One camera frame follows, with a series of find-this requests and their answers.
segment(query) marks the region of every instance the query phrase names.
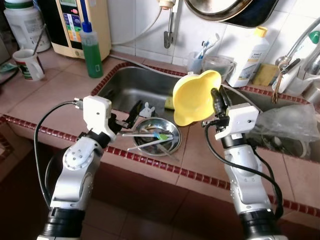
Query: mug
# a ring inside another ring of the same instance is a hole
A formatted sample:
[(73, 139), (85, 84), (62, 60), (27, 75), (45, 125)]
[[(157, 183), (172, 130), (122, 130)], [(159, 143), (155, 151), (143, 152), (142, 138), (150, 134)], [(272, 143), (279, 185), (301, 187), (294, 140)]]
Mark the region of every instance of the mug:
[(22, 49), (16, 51), (12, 57), (26, 80), (39, 81), (45, 77), (45, 71), (37, 53), (33, 53), (32, 49)]

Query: plastic bag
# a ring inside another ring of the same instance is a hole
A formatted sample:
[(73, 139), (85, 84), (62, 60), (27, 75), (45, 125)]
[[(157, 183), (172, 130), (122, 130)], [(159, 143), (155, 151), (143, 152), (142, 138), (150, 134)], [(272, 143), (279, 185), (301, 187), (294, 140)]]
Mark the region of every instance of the plastic bag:
[(285, 137), (303, 142), (320, 139), (312, 104), (274, 108), (259, 114), (253, 134)]

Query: bottle cap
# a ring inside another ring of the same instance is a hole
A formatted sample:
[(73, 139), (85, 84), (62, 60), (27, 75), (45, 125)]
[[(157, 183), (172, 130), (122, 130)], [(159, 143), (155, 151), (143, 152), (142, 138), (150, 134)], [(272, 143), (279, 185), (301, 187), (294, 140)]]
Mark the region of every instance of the bottle cap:
[(91, 33), (92, 32), (92, 25), (91, 25), (91, 22), (82, 22), (82, 30), (85, 32), (85, 33)]
[(264, 38), (267, 34), (268, 28), (263, 26), (257, 26), (254, 30), (254, 35), (260, 38)]
[(310, 32), (310, 34), (308, 36), (309, 36), (311, 42), (313, 42), (314, 44), (319, 43), (320, 31)]

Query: dish soap bottle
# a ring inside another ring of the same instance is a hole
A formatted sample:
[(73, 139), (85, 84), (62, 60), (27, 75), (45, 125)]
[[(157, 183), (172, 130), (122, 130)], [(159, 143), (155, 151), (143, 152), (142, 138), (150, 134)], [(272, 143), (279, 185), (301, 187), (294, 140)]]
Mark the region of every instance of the dish soap bottle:
[(230, 79), (227, 79), (231, 87), (238, 88), (248, 84), (251, 75), (260, 63), (261, 57), (269, 49), (269, 43), (265, 39), (267, 31), (266, 27), (258, 26), (253, 36), (245, 39), (238, 47), (239, 51), (234, 57), (235, 71)]
[(88, 20), (86, 4), (81, 0), (81, 8), (84, 22), (80, 31), (81, 44), (88, 75), (91, 78), (100, 78), (104, 75), (99, 50), (98, 34), (93, 31), (91, 22)]

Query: tiled countertop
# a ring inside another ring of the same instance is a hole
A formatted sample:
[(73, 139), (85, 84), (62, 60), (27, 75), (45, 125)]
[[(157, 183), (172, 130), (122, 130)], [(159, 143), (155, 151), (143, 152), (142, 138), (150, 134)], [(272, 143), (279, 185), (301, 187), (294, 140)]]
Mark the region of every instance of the tiled countertop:
[[(171, 71), (184, 72), (180, 66), (156, 62), (141, 57), (114, 53), (148, 66)], [(73, 98), (83, 98), (103, 80), (88, 77), (85, 62), (58, 55), (52, 49), (40, 53), (39, 58), (45, 68), (46, 78), (29, 82), (19, 73), (1, 88), (0, 114), (4, 114), (16, 134), (33, 138), (34, 124), (53, 106)], [(108, 57), (103, 61), (104, 76), (123, 61)], [(113, 110), (118, 119), (126, 119), (127, 113)], [(74, 106), (65, 106), (53, 112), (43, 123), (39, 135), (43, 143), (65, 148), (81, 132), (86, 132), (82, 111)], [(174, 155), (175, 162), (167, 156), (148, 158), (141, 152), (127, 153), (133, 146), (129, 138), (118, 137), (106, 149), (102, 161), (132, 172), (136, 172), (163, 182), (191, 189), (201, 194), (231, 202), (229, 180), (224, 165), (207, 147), (204, 131), (200, 123), (180, 128), (182, 144)], [(212, 141), (218, 152), (223, 154), (219, 141)], [(289, 157), (265, 149), (258, 153), (270, 163), (276, 181), (280, 185), (285, 201), (285, 215), (289, 221), (308, 218), (309, 225), (320, 229), (320, 164)], [(272, 186), (264, 182), (268, 194), (273, 195)]]

